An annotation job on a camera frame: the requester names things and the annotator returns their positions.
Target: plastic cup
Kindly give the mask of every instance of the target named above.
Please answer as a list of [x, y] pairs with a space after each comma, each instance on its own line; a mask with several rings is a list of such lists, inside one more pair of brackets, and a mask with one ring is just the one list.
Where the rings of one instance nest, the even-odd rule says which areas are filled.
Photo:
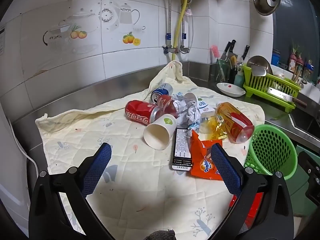
[[164, 150], [169, 145], [176, 128], [175, 117], [171, 114], [164, 114], [144, 129], [143, 138], [153, 149]]

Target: green plastic basket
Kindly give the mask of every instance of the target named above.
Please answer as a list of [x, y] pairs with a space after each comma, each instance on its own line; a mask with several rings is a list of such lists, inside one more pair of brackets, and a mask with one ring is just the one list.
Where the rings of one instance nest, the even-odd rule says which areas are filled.
[[297, 165], [297, 152], [284, 132], [267, 124], [255, 127], [245, 167], [266, 175], [281, 171], [287, 180], [295, 173]]
[[254, 77], [252, 76], [251, 68], [245, 65], [243, 66], [243, 70], [243, 87], [247, 91], [245, 94], [246, 97], [251, 97], [252, 94], [258, 97], [262, 97], [280, 106], [284, 106], [286, 113], [289, 113], [290, 111], [296, 108], [296, 105], [294, 103], [289, 103], [282, 99], [267, 94], [268, 88], [272, 87], [296, 98], [299, 94], [299, 91], [301, 90], [300, 86], [298, 86], [296, 83], [294, 83], [288, 78], [281, 79], [270, 74], [267, 74], [265, 77]]

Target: blue gripper pad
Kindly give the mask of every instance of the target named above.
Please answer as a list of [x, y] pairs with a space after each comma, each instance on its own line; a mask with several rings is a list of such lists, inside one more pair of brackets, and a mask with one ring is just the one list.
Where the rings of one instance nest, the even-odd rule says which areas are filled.
[[102, 147], [99, 148], [94, 157], [95, 159], [83, 179], [84, 186], [81, 194], [84, 198], [93, 193], [99, 179], [108, 165], [111, 159], [111, 146], [107, 143], [103, 143]]
[[239, 198], [241, 194], [241, 179], [237, 172], [233, 169], [231, 163], [227, 159], [227, 156], [228, 155], [225, 150], [218, 143], [212, 145], [211, 158], [214, 162], [214, 165], [216, 165], [217, 170], [219, 171], [224, 184], [226, 184], [228, 191]]

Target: green cabinet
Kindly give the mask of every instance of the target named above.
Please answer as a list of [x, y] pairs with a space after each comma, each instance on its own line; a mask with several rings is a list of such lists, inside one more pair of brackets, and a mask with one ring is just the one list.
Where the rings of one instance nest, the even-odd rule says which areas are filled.
[[[311, 156], [319, 165], [320, 157], [313, 154], [312, 152], [304, 149], [301, 146], [296, 147], [297, 154], [305, 151], [309, 156]], [[309, 176], [300, 167], [297, 166], [297, 170], [294, 175], [286, 181], [289, 190], [291, 204], [294, 216], [309, 216], [316, 209], [316, 205], [306, 197], [306, 191], [308, 189]]]

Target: yellow plastic wrapper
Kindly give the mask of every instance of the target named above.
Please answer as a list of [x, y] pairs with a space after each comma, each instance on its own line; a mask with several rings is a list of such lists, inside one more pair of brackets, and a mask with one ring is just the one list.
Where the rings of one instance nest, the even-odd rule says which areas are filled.
[[221, 115], [209, 117], [208, 128], [212, 131], [209, 134], [209, 140], [223, 140], [227, 138], [227, 132], [224, 125], [224, 120]]

